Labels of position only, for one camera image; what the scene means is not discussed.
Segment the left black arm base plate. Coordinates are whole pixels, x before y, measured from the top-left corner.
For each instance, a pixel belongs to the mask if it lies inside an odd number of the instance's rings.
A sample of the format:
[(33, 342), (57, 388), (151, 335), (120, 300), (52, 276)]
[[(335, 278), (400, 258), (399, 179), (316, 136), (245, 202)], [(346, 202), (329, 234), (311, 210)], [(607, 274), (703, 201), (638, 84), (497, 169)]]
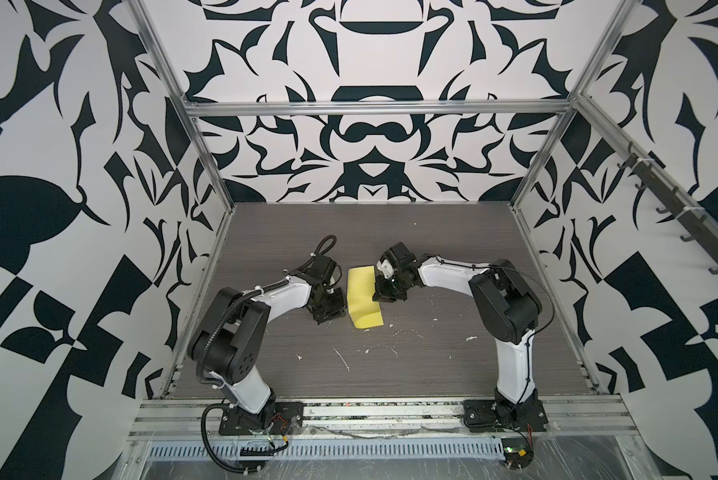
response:
[(225, 405), (221, 416), (221, 436), (255, 434), (287, 435), (301, 426), (305, 404), (302, 402), (269, 401), (253, 414), (240, 406)]

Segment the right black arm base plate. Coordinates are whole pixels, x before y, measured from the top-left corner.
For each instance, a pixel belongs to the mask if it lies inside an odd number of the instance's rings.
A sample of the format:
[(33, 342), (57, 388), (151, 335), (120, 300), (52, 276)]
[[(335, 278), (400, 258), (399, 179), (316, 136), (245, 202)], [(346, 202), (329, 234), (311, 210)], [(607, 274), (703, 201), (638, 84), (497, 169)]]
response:
[(535, 397), (517, 405), (499, 398), (497, 400), (465, 400), (463, 424), (471, 432), (497, 431), (499, 429), (520, 432), (544, 432), (548, 416), (542, 402)]

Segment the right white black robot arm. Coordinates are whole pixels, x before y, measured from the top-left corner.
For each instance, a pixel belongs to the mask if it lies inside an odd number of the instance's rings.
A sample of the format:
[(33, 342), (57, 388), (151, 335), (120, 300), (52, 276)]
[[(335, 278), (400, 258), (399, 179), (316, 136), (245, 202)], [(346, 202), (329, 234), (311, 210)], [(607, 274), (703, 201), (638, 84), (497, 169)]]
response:
[(484, 328), (496, 342), (496, 400), (517, 413), (537, 399), (532, 351), (542, 304), (530, 280), (507, 259), (468, 263), (434, 254), (417, 256), (399, 242), (375, 263), (373, 299), (405, 301), (410, 289), (429, 287), (473, 300)]

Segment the yellow square paper sheet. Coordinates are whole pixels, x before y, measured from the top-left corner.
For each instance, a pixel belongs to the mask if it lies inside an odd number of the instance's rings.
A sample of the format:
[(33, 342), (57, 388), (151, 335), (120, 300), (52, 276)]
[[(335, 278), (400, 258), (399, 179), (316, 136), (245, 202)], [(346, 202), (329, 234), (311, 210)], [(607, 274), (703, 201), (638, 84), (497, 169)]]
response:
[(373, 300), (374, 268), (363, 266), (350, 269), (347, 286), (348, 314), (353, 326), (360, 330), (383, 326), (380, 304)]

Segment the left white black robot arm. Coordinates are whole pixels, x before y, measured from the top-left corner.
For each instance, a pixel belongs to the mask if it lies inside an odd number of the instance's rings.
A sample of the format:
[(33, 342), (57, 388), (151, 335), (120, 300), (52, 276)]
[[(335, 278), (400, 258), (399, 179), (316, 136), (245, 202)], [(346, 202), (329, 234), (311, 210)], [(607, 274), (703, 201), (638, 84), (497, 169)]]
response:
[(305, 266), (272, 284), (221, 289), (187, 347), (197, 380), (249, 414), (263, 412), (274, 399), (256, 366), (268, 323), (300, 309), (318, 324), (344, 316), (347, 302), (337, 285), (341, 275), (332, 258), (313, 253)]

